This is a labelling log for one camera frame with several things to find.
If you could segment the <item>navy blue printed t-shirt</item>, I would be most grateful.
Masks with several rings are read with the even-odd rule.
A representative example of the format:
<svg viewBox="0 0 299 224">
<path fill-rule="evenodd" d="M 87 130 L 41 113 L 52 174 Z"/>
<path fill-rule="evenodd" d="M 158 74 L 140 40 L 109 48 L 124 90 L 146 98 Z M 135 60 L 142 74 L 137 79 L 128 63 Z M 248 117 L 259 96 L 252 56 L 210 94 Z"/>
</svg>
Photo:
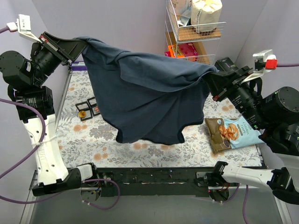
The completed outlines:
<svg viewBox="0 0 299 224">
<path fill-rule="evenodd" d="M 118 143 L 174 145 L 200 125 L 210 91 L 203 76 L 216 67 L 151 53 L 130 52 L 83 37 L 82 52 L 97 106 L 117 129 Z"/>
</svg>

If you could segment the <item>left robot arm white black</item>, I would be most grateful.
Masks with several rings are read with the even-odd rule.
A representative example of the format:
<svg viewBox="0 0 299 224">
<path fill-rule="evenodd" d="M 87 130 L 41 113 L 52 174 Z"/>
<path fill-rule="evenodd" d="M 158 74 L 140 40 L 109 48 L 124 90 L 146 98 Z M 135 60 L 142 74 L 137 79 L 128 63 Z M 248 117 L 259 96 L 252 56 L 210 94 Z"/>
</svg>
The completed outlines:
<svg viewBox="0 0 299 224">
<path fill-rule="evenodd" d="M 30 59 L 13 50 L 0 56 L 10 103 L 16 106 L 33 147 L 30 154 L 35 157 L 38 175 L 34 196 L 77 189 L 83 182 L 90 187 L 99 183 L 93 163 L 65 166 L 57 142 L 52 90 L 44 85 L 59 65 L 73 63 L 85 47 L 82 40 L 61 39 L 44 32 L 32 44 Z"/>
</svg>

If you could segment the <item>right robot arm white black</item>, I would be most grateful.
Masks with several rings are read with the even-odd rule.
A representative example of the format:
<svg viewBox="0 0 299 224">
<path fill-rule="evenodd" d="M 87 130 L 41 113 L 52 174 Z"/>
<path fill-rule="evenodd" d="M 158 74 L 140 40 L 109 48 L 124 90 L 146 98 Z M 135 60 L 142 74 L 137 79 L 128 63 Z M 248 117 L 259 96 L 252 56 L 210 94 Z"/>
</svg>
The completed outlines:
<svg viewBox="0 0 299 224">
<path fill-rule="evenodd" d="M 241 183 L 272 191 L 290 204 L 299 203 L 299 92 L 281 87 L 261 96 L 261 74 L 247 66 L 233 72 L 210 72 L 203 76 L 213 100 L 228 98 L 273 153 L 284 163 L 281 169 L 257 170 L 217 162 L 209 175 L 216 185 Z"/>
</svg>

